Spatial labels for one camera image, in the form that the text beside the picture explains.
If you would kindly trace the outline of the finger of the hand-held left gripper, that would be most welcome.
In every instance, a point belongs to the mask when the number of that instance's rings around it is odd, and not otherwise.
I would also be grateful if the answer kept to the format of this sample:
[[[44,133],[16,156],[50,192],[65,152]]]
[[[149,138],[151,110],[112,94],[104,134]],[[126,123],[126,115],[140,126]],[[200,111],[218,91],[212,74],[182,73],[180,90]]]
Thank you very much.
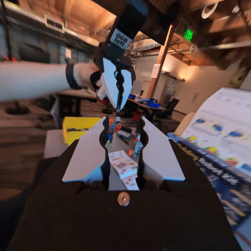
[[[100,99],[103,100],[108,97],[114,108],[118,106],[119,90],[117,87],[117,80],[114,73],[116,72],[116,66],[108,59],[103,58],[104,72],[100,77],[102,86],[100,87]]]
[[[132,90],[131,72],[129,72],[128,70],[119,70],[117,80],[118,80],[117,110],[121,111],[124,105],[126,104],[126,101]]]

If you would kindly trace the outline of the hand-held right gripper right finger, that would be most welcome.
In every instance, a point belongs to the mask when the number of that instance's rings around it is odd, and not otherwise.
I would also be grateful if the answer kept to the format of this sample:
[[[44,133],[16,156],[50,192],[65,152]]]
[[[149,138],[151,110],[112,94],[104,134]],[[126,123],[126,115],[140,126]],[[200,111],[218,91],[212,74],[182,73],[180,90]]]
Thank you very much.
[[[185,176],[172,149],[168,137],[149,120],[139,120],[140,149],[137,186],[140,190],[148,181],[159,188],[164,181],[185,181]]]

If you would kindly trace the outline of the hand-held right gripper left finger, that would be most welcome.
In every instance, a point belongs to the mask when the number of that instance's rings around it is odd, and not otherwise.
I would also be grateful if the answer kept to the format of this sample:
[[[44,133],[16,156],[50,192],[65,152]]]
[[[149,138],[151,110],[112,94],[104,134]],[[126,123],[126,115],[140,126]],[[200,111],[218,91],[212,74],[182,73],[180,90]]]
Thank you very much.
[[[62,182],[81,181],[90,186],[100,181],[105,190],[109,189],[108,129],[109,117],[105,116],[80,137]]]

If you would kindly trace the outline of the grey perforated beam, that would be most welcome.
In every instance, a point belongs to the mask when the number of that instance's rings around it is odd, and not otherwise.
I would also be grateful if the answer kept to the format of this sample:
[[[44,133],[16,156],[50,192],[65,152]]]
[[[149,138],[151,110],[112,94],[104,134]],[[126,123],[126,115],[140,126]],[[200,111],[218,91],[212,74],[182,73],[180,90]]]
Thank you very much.
[[[112,123],[109,125],[109,129],[107,131],[108,134],[108,140],[110,143],[112,143],[113,141],[113,134],[114,134],[114,130],[115,128],[121,123],[121,117],[117,116],[115,117],[115,119],[112,121]]]

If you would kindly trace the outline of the orange gear wheel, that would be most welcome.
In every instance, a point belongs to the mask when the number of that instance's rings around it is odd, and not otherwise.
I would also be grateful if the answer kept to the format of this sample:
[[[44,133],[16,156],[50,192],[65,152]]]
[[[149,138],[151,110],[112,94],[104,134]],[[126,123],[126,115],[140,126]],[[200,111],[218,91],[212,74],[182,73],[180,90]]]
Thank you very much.
[[[113,122],[113,118],[109,118],[109,126],[112,124]],[[121,123],[119,123],[116,128],[114,129],[114,133],[118,132],[121,129]]]

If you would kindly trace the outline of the person's left forearm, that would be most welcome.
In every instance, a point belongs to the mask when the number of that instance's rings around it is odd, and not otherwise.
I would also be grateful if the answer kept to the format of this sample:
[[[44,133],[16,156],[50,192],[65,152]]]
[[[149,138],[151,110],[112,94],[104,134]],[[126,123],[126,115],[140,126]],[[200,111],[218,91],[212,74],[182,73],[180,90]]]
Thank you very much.
[[[0,102],[41,97],[68,90],[65,64],[0,63]]]

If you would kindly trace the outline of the grey desk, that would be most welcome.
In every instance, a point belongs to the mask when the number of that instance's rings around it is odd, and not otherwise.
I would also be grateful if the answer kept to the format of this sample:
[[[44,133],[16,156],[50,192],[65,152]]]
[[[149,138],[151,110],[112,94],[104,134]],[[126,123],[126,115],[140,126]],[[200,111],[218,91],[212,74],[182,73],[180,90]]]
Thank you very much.
[[[106,143],[105,147],[110,152],[116,152],[123,150],[128,152],[130,149],[134,149],[136,139],[136,128],[132,127],[132,135],[126,144],[117,133],[113,135],[112,143]],[[55,160],[68,148],[68,145],[64,143],[62,130],[48,130],[46,133],[44,159],[41,165],[45,168],[50,167]],[[120,180],[119,175],[113,167],[111,167],[109,176],[109,190],[125,190],[124,183]]]

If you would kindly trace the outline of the person's left hand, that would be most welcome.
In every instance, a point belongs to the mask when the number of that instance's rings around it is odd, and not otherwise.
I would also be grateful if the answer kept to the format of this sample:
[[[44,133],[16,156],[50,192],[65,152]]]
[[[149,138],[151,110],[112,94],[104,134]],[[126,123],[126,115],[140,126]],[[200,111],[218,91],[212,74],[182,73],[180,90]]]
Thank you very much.
[[[98,73],[98,79],[95,80],[95,87],[98,89],[102,86],[100,81],[99,68],[94,63],[76,63],[73,68],[74,78],[77,84],[84,89],[91,89],[96,92],[96,88],[92,85],[91,75]]]

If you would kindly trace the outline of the grey robot chassis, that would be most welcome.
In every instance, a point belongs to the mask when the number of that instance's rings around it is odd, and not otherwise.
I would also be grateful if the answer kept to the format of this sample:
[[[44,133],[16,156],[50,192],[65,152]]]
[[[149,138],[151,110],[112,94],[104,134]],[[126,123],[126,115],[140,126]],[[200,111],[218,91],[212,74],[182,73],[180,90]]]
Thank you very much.
[[[141,151],[141,149],[143,147],[143,144],[140,141],[140,136],[141,135],[139,133],[136,133],[136,138],[135,138],[135,141],[134,141],[134,143],[135,143],[134,150],[129,150],[128,153],[127,153],[128,156],[136,157],[136,155],[140,153],[140,151]]]

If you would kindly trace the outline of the wooden back table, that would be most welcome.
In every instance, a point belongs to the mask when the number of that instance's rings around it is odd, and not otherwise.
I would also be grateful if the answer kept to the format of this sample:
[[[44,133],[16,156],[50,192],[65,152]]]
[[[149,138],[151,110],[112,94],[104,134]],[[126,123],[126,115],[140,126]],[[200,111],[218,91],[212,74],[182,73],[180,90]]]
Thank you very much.
[[[151,106],[148,106],[146,103],[138,102],[138,101],[136,101],[134,99],[128,98],[127,100],[130,101],[131,103],[136,104],[137,107],[140,107],[141,110],[145,111],[146,112],[146,118],[149,121],[153,120],[153,117],[157,114],[157,111],[164,112],[164,111],[167,110],[166,108],[163,108],[161,106],[151,107]]]

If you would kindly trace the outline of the white paper notice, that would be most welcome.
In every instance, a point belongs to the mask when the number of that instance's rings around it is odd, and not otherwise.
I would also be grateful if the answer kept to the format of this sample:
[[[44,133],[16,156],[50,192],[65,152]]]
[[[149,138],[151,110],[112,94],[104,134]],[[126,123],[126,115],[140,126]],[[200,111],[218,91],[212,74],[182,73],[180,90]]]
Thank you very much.
[[[151,72],[151,78],[157,78],[161,64],[154,64]]]

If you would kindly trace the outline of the grey side table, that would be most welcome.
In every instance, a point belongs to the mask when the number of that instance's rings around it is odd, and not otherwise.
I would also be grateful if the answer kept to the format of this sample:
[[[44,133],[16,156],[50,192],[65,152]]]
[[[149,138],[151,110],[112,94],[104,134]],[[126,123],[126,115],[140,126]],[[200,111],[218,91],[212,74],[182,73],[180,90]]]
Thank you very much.
[[[89,89],[81,89],[81,90],[66,90],[61,91],[58,94],[59,98],[59,108],[60,108],[60,116],[64,118],[66,116],[69,117],[80,117],[81,112],[81,101],[87,100],[92,103],[97,102],[96,94]]]

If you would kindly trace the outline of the yellow storage bin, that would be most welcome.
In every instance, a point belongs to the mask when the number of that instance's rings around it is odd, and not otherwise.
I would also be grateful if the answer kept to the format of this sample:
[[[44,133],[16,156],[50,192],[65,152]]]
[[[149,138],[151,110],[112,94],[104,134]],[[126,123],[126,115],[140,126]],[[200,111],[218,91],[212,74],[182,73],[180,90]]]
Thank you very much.
[[[100,121],[100,118],[64,117],[62,122],[64,143],[70,146],[75,140],[78,140],[81,136],[83,136],[98,121]]]

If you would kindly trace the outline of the white instruction booklet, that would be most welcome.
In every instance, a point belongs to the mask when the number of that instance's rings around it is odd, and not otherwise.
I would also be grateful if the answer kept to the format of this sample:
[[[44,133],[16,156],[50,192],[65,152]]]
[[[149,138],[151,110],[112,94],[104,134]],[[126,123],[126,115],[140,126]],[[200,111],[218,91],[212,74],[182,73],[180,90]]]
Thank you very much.
[[[108,154],[110,164],[127,190],[139,190],[136,183],[138,164],[123,150]]]

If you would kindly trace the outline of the grey battery box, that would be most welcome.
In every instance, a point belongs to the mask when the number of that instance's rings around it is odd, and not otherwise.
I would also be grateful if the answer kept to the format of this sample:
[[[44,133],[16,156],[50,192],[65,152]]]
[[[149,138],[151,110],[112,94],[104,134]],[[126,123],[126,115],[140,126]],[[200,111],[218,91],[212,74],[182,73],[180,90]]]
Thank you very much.
[[[125,132],[125,131],[123,131],[123,130],[119,130],[119,131],[117,132],[117,135],[118,135],[119,137],[122,137],[122,138],[127,139],[127,140],[131,137],[131,134],[130,134],[130,133]]]

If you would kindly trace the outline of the black office chair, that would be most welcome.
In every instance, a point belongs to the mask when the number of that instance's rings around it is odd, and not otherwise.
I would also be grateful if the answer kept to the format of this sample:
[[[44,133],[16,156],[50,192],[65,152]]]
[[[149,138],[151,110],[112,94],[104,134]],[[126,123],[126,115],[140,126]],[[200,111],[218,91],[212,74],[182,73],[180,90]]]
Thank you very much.
[[[165,126],[166,129],[168,128],[167,125],[162,121],[162,119],[166,119],[166,120],[171,119],[172,112],[174,108],[177,106],[177,104],[179,103],[179,101],[180,101],[179,99],[173,98],[170,102],[168,102],[165,111],[156,111],[155,113],[156,120],[154,121],[154,123],[158,124],[160,130],[162,129],[163,125]]]

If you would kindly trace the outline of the blue robot kit box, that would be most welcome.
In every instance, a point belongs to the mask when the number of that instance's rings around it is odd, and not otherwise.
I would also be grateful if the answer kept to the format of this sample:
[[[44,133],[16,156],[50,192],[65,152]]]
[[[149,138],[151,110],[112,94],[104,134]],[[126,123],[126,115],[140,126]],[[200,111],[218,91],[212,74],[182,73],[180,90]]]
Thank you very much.
[[[251,92],[223,87],[198,109],[184,132],[167,137],[214,187],[233,230],[250,218]]]

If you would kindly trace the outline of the green exit sign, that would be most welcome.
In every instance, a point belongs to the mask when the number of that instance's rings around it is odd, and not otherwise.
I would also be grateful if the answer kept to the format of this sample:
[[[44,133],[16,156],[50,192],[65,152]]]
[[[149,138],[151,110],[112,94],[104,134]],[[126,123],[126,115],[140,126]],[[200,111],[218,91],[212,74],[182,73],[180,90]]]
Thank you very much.
[[[183,34],[183,37],[186,41],[191,42],[193,35],[194,35],[194,32],[191,29],[187,28]]]

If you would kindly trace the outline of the black round-base stand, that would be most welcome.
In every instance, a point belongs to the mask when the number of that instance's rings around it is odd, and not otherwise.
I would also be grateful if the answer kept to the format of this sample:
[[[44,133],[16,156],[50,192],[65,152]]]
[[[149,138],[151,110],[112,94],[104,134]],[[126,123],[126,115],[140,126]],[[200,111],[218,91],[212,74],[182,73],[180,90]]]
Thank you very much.
[[[5,108],[5,112],[10,115],[25,115],[30,113],[30,109],[20,104],[20,101],[14,100],[12,106]]]

